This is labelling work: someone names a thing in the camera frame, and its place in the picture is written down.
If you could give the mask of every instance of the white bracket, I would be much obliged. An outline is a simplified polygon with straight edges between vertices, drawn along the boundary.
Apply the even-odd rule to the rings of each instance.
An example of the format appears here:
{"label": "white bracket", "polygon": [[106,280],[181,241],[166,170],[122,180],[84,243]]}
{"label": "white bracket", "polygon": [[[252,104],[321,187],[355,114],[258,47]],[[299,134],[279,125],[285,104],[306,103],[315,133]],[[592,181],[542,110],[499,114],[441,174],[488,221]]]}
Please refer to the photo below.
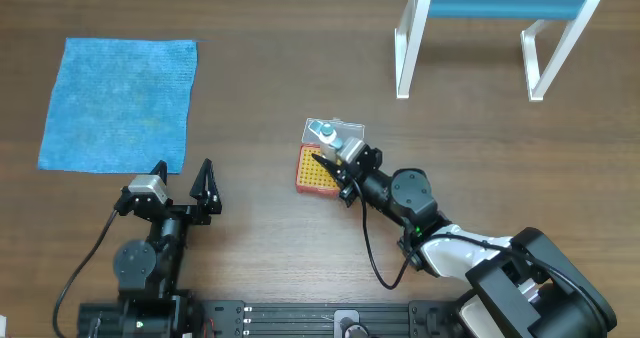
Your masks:
{"label": "white bracket", "polygon": [[409,88],[418,59],[420,42],[427,24],[431,0],[409,0],[404,8],[400,25],[395,30],[396,95],[409,98]]}
{"label": "white bracket", "polygon": [[[576,19],[567,24],[560,43],[558,43],[558,47],[542,76],[540,76],[538,67],[535,36],[548,25],[549,21],[538,20],[520,34],[529,101],[542,101],[544,93],[553,82],[599,3],[600,0],[586,0]],[[409,98],[409,88],[430,4],[431,0],[409,0],[402,13],[400,24],[395,30],[396,96],[398,99]]]}
{"label": "white bracket", "polygon": [[540,68],[538,66],[535,39],[536,34],[544,30],[550,21],[539,20],[520,33],[530,102],[542,101],[544,94],[551,85],[551,82],[553,82],[556,74],[558,74],[560,67],[562,67],[562,64],[567,59],[569,52],[571,52],[582,31],[584,31],[587,23],[589,23],[589,19],[591,19],[593,12],[595,12],[596,7],[598,7],[598,3],[600,3],[600,0],[586,0],[582,8],[580,8],[576,19],[567,23],[564,33],[562,33],[562,38],[560,38],[560,42],[555,52],[553,52],[553,56],[551,56],[551,60],[549,60],[549,64],[547,64],[542,76],[540,76]]}

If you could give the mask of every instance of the blue towel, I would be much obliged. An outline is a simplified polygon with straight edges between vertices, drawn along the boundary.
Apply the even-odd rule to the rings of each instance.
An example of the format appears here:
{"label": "blue towel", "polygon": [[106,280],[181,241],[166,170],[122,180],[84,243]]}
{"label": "blue towel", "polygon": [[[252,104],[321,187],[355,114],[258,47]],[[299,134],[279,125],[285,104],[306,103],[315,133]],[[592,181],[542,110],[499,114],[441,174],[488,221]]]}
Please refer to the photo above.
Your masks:
{"label": "blue towel", "polygon": [[38,168],[180,173],[197,61],[193,41],[67,39]]}

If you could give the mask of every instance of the robotic arm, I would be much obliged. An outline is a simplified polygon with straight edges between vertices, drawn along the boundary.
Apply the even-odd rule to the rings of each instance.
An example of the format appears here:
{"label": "robotic arm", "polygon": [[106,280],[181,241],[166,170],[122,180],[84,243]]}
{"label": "robotic arm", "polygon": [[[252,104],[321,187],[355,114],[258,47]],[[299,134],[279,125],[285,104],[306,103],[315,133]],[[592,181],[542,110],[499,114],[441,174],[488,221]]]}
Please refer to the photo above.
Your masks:
{"label": "robotic arm", "polygon": [[[382,152],[349,138],[334,149],[335,160],[314,155],[341,188],[350,206],[356,197],[403,228],[398,245],[414,268],[435,277],[468,282],[455,314],[470,336],[606,337],[616,326],[607,301],[540,231],[527,228],[515,237],[485,237],[462,230],[438,209],[424,171],[379,170]],[[372,266],[377,273],[373,257]]]}

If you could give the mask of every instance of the yellow grid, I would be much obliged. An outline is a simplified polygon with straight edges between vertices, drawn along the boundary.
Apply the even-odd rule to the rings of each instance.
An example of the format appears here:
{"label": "yellow grid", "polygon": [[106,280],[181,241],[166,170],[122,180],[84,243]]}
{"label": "yellow grid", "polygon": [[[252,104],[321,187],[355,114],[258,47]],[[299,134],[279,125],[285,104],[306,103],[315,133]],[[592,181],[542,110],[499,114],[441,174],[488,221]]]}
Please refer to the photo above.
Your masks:
{"label": "yellow grid", "polygon": [[320,148],[302,147],[298,165],[298,185],[317,189],[339,189],[329,172],[311,154],[322,154]]}

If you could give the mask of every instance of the round joint cover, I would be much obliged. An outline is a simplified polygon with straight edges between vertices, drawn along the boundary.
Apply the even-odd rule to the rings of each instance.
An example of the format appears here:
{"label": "round joint cover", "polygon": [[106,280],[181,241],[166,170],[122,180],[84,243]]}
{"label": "round joint cover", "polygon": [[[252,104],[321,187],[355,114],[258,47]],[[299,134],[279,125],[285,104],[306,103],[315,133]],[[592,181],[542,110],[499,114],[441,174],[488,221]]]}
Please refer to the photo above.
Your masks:
{"label": "round joint cover", "polygon": [[151,244],[134,240],[123,245],[113,259],[113,270],[122,282],[144,281],[156,266],[156,252]]}
{"label": "round joint cover", "polygon": [[418,211],[431,194],[431,184],[423,174],[405,170],[393,177],[391,196],[398,204]]}
{"label": "round joint cover", "polygon": [[323,124],[322,128],[320,128],[320,132],[327,137],[332,135],[333,131],[334,131],[333,126],[329,123]]}
{"label": "round joint cover", "polygon": [[368,336],[367,329],[358,323],[354,323],[344,330],[344,338],[366,338]]}

